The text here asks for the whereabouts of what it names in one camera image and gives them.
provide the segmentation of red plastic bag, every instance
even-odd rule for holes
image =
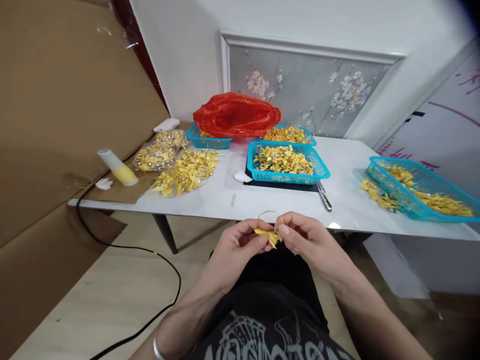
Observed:
[[[281,117],[279,108],[236,92],[214,95],[193,113],[198,128],[216,138],[262,137]]]

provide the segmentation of silver bracelet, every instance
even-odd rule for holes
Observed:
[[[160,354],[159,347],[157,345],[157,331],[155,331],[155,336],[153,337],[153,353],[157,360],[164,360],[163,356]]]

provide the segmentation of white paper piece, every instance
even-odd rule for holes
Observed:
[[[95,186],[99,189],[102,189],[102,190],[108,190],[112,187],[113,183],[114,183],[113,180],[109,180],[108,178],[105,177],[103,179],[98,180],[95,183]]]
[[[243,171],[239,171],[237,172],[235,175],[234,175],[235,179],[238,180],[239,182],[241,183],[249,183],[251,182],[253,179],[248,176],[246,173],[244,173]]]

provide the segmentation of table leg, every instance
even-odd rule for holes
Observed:
[[[166,244],[171,250],[172,254],[178,253],[177,245],[175,244],[175,239],[172,234],[172,230],[170,229],[169,221],[167,220],[167,216],[163,214],[152,214],[155,222],[160,229],[163,238],[166,241]]]
[[[348,254],[372,235],[373,234],[371,232],[354,232],[346,238],[346,242],[341,246],[341,248]]]

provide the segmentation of wire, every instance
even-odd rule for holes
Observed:
[[[111,351],[115,350],[116,348],[118,347],[121,347],[122,345],[132,341],[133,339],[137,338],[141,333],[143,333],[145,331],[146,328],[148,328],[150,326],[151,323],[153,323],[160,315],[162,315],[166,310],[168,310],[169,308],[171,308],[173,305],[176,304],[178,298],[179,298],[179,295],[180,295],[180,288],[182,287],[182,277],[180,276],[180,273],[179,271],[177,270],[177,268],[170,262],[168,261],[168,259],[166,259],[163,255],[160,255],[158,252],[156,251],[153,251],[153,250],[150,250],[150,249],[147,249],[147,248],[144,248],[144,247],[139,247],[139,246],[123,246],[123,245],[113,245],[113,244],[109,244],[108,242],[104,242],[102,240],[100,240],[97,236],[95,236],[95,234],[90,230],[90,228],[87,226],[87,224],[85,223],[85,220],[84,218],[82,217],[82,214],[80,213],[80,202],[84,199],[85,195],[87,195],[87,193],[95,186],[95,184],[93,184],[92,186],[90,186],[88,188],[87,191],[85,191],[81,196],[80,198],[78,199],[78,202],[76,203],[75,205],[75,211],[76,211],[76,215],[78,216],[78,219],[80,220],[80,223],[83,225],[83,227],[85,228],[86,232],[92,237],[93,240],[95,240],[97,243],[100,243],[102,245],[105,245],[107,247],[112,247],[112,248],[120,248],[120,249],[136,249],[136,250],[143,250],[143,251],[146,251],[146,252],[149,252],[149,253],[152,253],[152,254],[155,254],[155,255],[158,255],[159,257],[161,257],[163,260],[165,260],[172,268],[173,270],[175,270],[176,274],[178,275],[178,290],[176,292],[176,296],[175,296],[175,300],[173,300],[173,302],[170,304],[170,305],[167,305],[165,306],[158,314],[156,314],[154,317],[152,317],[150,319],[149,322],[147,322],[139,331],[137,331],[135,334],[133,334],[132,336],[129,336],[129,337],[126,337],[124,338],[123,340],[120,340],[116,343],[114,343],[113,345],[107,347],[105,350],[99,352],[97,355],[95,355],[94,357],[92,357],[90,360],[98,360],[102,357],[104,357],[106,354],[110,353]]]

